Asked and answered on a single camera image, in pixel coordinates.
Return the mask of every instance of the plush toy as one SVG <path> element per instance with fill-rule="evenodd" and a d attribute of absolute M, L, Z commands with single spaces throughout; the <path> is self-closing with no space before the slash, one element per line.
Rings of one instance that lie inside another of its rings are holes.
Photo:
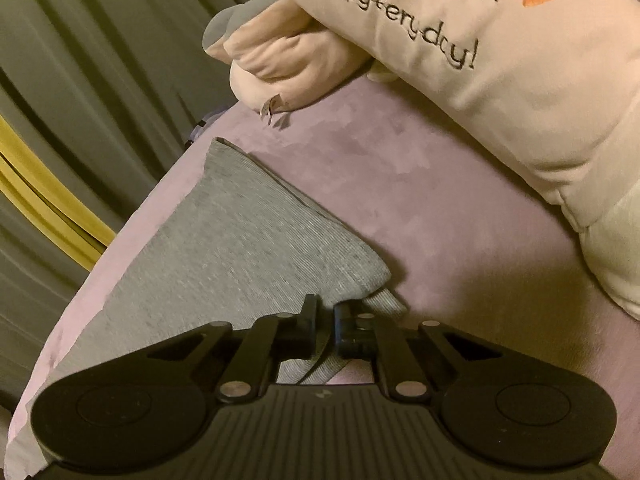
<path fill-rule="evenodd" d="M 370 60 L 293 0 L 249 0 L 225 9 L 207 26 L 202 44 L 231 65 L 238 100 L 270 120 L 318 100 Z"/>
<path fill-rule="evenodd" d="M 295 1 L 561 206 L 640 319 L 638 0 Z"/>

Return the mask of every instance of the pink bed sheet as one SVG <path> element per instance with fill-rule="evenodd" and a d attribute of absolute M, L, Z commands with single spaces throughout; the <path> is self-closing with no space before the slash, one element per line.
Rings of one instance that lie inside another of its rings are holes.
<path fill-rule="evenodd" d="M 193 189 L 214 137 L 256 156 L 378 250 L 411 308 L 408 324 L 439 319 L 599 382 L 619 415 L 603 464 L 621 480 L 640 480 L 640 323 L 604 296 L 555 211 L 416 91 L 365 78 L 275 125 L 236 105 L 204 132 L 51 333 L 12 419 L 7 460 L 31 398 Z M 334 382 L 366 379 L 353 365 Z"/>

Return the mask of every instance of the curtain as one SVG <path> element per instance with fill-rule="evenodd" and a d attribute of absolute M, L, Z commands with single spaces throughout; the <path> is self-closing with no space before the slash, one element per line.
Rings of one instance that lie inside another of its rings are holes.
<path fill-rule="evenodd" d="M 231 106 L 202 50 L 245 0 L 0 0 L 0 405 L 115 232 Z"/>
<path fill-rule="evenodd" d="M 0 114 L 118 231 L 208 112 L 231 105 L 204 54 L 236 0 L 0 0 Z"/>

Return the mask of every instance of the long plush pillow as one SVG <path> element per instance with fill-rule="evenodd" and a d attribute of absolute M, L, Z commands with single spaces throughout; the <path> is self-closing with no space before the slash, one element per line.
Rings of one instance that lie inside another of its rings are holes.
<path fill-rule="evenodd" d="M 561 205 L 640 319 L 640 2 L 295 1 Z"/>

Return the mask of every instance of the yellow curtain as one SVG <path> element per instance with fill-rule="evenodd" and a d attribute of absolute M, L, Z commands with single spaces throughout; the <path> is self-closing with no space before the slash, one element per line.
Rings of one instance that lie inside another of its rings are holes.
<path fill-rule="evenodd" d="M 87 270 L 115 233 L 44 166 L 0 116 L 0 192 L 49 240 Z"/>

